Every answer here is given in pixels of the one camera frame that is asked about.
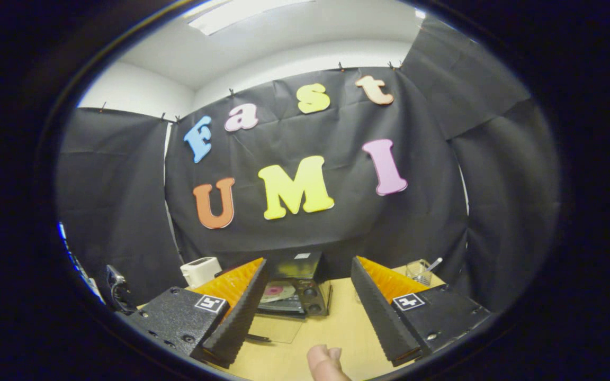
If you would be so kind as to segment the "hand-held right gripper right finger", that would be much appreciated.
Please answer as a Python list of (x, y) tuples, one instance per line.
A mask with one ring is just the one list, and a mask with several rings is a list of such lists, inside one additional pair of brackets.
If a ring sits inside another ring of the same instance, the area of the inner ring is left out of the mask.
[(365, 257), (353, 259), (351, 280), (393, 366), (459, 342), (491, 316), (449, 284), (427, 287)]

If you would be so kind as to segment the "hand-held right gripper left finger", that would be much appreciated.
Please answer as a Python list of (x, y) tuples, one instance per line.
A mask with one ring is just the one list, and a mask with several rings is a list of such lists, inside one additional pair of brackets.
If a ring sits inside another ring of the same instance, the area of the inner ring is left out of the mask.
[(171, 287), (143, 308), (117, 316), (161, 347), (227, 368), (248, 335), (268, 273), (266, 259), (257, 258), (201, 287)]

